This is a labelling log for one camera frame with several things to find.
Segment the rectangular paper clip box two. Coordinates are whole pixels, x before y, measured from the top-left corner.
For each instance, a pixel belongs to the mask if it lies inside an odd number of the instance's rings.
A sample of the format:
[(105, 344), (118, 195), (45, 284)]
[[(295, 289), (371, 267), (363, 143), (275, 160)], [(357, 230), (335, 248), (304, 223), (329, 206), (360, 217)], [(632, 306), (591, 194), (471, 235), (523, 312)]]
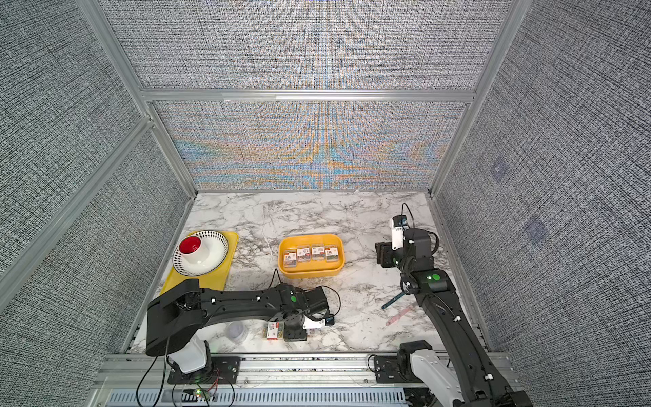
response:
[(268, 322), (264, 328), (264, 338), (266, 340), (282, 340), (284, 337), (283, 322)]

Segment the yellow plastic storage box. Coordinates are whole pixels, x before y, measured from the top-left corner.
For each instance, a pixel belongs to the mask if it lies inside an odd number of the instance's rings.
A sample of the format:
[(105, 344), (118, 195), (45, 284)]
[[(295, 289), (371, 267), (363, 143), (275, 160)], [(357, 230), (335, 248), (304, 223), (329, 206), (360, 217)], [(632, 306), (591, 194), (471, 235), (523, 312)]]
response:
[[(339, 249), (340, 259), (338, 262), (323, 261), (309, 261), (298, 262), (294, 268), (285, 269), (283, 267), (283, 252), (288, 249), (297, 249), (301, 245), (324, 244), (336, 245)], [(312, 235), (299, 235), (286, 237), (280, 243), (278, 249), (278, 268), (280, 272), (290, 279), (308, 279), (308, 278), (322, 278), (335, 276), (345, 265), (345, 252), (343, 241), (338, 235), (331, 233), (312, 234)]]

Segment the rectangular paper clip box three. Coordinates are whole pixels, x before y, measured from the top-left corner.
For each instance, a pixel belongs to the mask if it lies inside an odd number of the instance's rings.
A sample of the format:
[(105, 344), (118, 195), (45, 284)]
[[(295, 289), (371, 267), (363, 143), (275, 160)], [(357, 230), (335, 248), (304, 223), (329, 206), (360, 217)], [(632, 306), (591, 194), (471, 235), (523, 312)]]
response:
[(283, 252), (283, 267), (285, 269), (294, 268), (298, 264), (298, 255), (296, 249), (288, 249)]

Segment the rectangular paper clip box four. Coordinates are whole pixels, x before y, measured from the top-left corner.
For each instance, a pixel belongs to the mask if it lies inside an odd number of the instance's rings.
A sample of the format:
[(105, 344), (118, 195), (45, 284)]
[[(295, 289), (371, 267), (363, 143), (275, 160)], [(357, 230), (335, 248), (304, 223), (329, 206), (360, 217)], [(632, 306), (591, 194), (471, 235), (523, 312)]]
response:
[(311, 261), (311, 246), (310, 245), (301, 245), (297, 247), (297, 259), (298, 262), (309, 262)]

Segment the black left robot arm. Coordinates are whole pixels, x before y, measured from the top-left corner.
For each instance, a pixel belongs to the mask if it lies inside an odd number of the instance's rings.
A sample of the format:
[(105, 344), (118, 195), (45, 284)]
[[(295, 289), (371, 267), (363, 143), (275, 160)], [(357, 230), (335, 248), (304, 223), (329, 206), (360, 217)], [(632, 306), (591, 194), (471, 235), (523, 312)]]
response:
[(281, 322), (288, 342), (307, 339), (305, 322), (331, 326), (324, 288), (302, 289), (287, 283), (260, 291), (220, 291), (187, 279), (147, 306), (146, 355), (162, 357), (182, 374), (212, 367), (210, 347), (198, 337), (205, 327), (243, 321)]

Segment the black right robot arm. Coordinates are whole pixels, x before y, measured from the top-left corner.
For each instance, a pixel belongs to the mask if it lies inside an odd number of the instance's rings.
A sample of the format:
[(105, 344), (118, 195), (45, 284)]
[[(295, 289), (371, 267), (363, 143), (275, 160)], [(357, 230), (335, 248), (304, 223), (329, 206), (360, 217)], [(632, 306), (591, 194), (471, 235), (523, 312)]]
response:
[(446, 349), (451, 367), (444, 366), (424, 340), (401, 344), (400, 376), (422, 381), (442, 406), (531, 406), (500, 373), (468, 322), (454, 283), (433, 264), (437, 235), (420, 228), (393, 227), (389, 243), (376, 244), (376, 261), (400, 271), (400, 287), (415, 297)]

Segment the rectangular paper clip box seven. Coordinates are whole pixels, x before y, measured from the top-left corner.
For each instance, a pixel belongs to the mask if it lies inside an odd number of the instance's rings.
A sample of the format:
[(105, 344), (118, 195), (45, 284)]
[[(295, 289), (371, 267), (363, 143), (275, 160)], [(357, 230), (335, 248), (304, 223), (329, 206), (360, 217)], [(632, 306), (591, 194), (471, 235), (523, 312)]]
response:
[(327, 262), (338, 262), (339, 259), (339, 249), (336, 245), (328, 245), (325, 247), (325, 260)]

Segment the rectangular paper clip box six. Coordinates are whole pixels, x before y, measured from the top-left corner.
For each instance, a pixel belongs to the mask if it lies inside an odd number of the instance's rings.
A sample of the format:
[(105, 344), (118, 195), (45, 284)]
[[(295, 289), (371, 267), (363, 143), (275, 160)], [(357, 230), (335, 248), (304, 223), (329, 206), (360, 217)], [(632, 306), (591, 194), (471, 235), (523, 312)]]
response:
[(311, 246), (311, 260), (323, 261), (326, 258), (325, 252), (326, 250), (324, 244), (313, 244)]

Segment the yellow flat tray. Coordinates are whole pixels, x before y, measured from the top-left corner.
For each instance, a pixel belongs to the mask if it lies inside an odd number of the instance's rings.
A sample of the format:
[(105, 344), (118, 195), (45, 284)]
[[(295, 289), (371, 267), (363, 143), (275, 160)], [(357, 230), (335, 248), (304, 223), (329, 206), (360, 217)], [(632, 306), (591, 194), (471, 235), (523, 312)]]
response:
[(223, 290), (225, 288), (225, 283), (229, 275), (229, 271), (234, 260), (237, 244), (239, 242), (239, 235), (236, 232), (221, 232), (225, 235), (227, 241), (229, 242), (228, 254), (226, 255), (225, 261), (215, 270), (211, 271), (209, 274), (203, 276), (188, 277), (182, 276), (173, 267), (173, 258), (172, 258), (172, 267), (169, 275), (167, 276), (164, 286), (160, 290), (160, 295), (166, 293), (174, 288), (178, 284), (189, 280), (189, 279), (198, 279), (200, 288), (209, 288), (213, 290)]

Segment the white cup red inside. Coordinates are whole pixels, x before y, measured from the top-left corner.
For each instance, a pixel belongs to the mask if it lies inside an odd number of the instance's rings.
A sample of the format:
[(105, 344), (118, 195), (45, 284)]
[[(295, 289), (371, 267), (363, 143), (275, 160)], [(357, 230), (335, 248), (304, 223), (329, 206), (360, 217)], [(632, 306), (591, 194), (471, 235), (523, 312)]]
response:
[(200, 237), (189, 236), (179, 244), (179, 252), (183, 259), (191, 264), (199, 264), (205, 261), (207, 254), (205, 246)]

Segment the green handled fork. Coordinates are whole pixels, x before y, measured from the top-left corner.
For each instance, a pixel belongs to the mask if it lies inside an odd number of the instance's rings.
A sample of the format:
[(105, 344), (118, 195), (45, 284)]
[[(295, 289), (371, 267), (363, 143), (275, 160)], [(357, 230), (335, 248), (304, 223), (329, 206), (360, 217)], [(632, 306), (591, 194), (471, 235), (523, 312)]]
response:
[(382, 305), (382, 306), (381, 306), (381, 309), (382, 309), (382, 310), (386, 310), (387, 308), (389, 308), (390, 306), (392, 306), (393, 304), (395, 304), (398, 300), (400, 300), (401, 298), (403, 298), (403, 296), (405, 296), (405, 293), (399, 293), (399, 294), (395, 295), (393, 298), (391, 298), (390, 300), (388, 300), (384, 305)]

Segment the pink handled fork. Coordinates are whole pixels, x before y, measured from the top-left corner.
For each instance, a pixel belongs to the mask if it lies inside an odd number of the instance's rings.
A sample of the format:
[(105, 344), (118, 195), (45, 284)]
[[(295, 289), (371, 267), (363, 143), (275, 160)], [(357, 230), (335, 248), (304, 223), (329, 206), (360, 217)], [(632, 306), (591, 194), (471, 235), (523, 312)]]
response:
[(391, 317), (391, 318), (386, 322), (386, 326), (387, 326), (387, 327), (390, 327), (391, 325), (393, 325), (394, 323), (396, 323), (397, 321), (399, 321), (401, 318), (403, 318), (404, 316), (408, 315), (408, 313), (412, 312), (412, 311), (414, 310), (414, 308), (415, 308), (415, 305), (410, 305), (410, 306), (404, 308), (403, 310), (400, 310), (400, 312), (398, 312), (397, 315), (394, 315), (393, 317)]

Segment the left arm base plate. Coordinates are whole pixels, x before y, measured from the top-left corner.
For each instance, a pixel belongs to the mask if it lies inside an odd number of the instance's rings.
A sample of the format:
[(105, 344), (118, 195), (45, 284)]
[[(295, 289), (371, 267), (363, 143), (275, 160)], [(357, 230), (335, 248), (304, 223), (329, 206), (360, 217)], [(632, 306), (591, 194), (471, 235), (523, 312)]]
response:
[(215, 381), (235, 383), (242, 359), (237, 356), (211, 356), (205, 368), (193, 373), (182, 373), (176, 362), (171, 359), (168, 362), (171, 367), (171, 373), (167, 378), (168, 384), (208, 385)]

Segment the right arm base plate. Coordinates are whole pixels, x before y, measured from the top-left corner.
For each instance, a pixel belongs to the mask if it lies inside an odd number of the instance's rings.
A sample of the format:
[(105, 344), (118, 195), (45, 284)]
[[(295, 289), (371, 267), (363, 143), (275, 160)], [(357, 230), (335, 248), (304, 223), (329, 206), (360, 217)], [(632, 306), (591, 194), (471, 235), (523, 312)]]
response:
[(381, 384), (410, 383), (399, 370), (397, 356), (372, 354), (368, 366), (375, 374), (376, 382)]

